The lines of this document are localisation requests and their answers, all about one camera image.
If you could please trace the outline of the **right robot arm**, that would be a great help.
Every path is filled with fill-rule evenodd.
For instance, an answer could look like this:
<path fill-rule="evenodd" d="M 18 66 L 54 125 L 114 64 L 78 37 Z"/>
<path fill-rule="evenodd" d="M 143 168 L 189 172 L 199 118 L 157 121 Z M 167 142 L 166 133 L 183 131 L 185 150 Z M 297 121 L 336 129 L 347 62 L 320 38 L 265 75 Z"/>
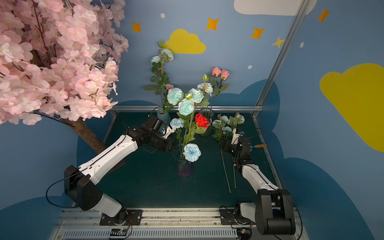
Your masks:
<path fill-rule="evenodd" d="M 274 185 L 251 159 L 251 144 L 226 140 L 221 150 L 233 157 L 233 166 L 251 185 L 256 200 L 236 205 L 235 220 L 239 224 L 255 224 L 261 235 L 294 235 L 296 222 L 291 194 Z"/>

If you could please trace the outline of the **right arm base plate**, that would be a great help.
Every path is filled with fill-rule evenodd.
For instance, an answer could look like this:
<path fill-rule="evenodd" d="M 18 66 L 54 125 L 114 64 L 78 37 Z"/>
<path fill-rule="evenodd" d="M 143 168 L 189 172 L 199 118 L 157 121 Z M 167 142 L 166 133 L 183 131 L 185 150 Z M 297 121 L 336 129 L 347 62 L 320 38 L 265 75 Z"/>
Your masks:
<path fill-rule="evenodd" d="M 253 222 L 249 219 L 243 218 L 234 209 L 219 208 L 221 225 L 235 226 L 235 225 L 252 225 Z"/>

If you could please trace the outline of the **pink rose stem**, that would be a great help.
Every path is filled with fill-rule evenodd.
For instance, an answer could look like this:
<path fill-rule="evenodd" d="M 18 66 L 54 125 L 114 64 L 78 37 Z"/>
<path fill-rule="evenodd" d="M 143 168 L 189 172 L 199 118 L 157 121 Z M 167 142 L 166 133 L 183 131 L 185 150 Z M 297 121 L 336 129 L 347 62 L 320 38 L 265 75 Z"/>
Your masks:
<path fill-rule="evenodd" d="M 212 108 L 216 98 L 228 88 L 229 84 L 226 84 L 225 81 L 230 76 L 230 72 L 219 67 L 212 69 L 212 74 L 209 79 L 209 83 L 212 85 L 213 93 L 209 98 L 209 107 Z"/>

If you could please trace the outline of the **purple ribbed glass vase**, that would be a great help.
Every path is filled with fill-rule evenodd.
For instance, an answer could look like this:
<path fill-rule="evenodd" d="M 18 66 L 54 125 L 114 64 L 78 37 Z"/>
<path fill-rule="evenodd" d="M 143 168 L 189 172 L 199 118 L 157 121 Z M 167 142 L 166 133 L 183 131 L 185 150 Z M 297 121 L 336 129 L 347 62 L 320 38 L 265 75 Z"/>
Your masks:
<path fill-rule="evenodd" d="M 173 152 L 173 158 L 176 161 L 176 170 L 180 177 L 189 177 L 194 170 L 193 163 L 182 159 L 183 145 L 177 145 L 176 150 Z"/>

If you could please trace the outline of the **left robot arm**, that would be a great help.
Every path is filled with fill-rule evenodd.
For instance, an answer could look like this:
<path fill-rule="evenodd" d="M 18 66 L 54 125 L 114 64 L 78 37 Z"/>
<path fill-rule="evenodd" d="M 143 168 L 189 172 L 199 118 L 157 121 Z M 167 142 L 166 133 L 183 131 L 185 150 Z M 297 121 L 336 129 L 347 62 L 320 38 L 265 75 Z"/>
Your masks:
<path fill-rule="evenodd" d="M 64 172 L 64 192 L 83 211 L 95 210 L 110 218 L 119 219 L 125 208 L 104 194 L 97 184 L 120 162 L 140 147 L 148 145 L 160 152 L 171 152 L 176 146 L 170 135 L 176 130 L 165 122 L 149 116 L 140 127 L 126 131 L 107 149 L 78 167 L 69 166 Z"/>

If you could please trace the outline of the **clear ribbed glass vase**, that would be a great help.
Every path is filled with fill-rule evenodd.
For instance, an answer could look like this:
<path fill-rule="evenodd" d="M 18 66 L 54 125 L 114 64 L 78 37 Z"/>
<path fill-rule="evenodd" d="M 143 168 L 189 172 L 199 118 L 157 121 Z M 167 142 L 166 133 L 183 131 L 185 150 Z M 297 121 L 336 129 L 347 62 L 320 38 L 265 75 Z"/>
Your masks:
<path fill-rule="evenodd" d="M 211 109 L 211 108 L 203 108 L 200 110 L 200 114 L 205 117 L 208 121 L 208 124 L 207 124 L 207 130 L 205 131 L 205 133 L 203 133 L 201 135 L 201 137 L 203 138 L 207 138 L 211 135 L 212 133 L 212 118 L 214 116 L 214 111 Z"/>

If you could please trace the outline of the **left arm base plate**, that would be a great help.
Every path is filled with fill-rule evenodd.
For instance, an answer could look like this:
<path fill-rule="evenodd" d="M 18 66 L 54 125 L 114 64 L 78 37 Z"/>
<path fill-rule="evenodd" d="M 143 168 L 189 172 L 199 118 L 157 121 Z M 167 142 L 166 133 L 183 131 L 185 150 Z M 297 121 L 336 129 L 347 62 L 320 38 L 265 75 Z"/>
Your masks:
<path fill-rule="evenodd" d="M 139 226 L 141 224 L 143 210 L 122 209 L 115 217 L 102 214 L 100 226 Z"/>

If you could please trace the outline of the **blue rose stem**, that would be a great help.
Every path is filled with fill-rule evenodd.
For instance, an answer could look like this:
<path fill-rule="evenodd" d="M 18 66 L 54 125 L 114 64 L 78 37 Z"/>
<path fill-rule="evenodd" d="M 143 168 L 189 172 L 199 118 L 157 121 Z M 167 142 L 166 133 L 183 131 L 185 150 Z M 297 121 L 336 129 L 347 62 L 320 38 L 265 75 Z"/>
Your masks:
<path fill-rule="evenodd" d="M 245 122 L 245 118 L 243 115 L 237 112 L 235 113 L 234 117 L 230 116 L 229 121 L 230 121 L 231 133 L 232 133 L 234 128 L 238 129 L 238 125 L 241 125 Z"/>

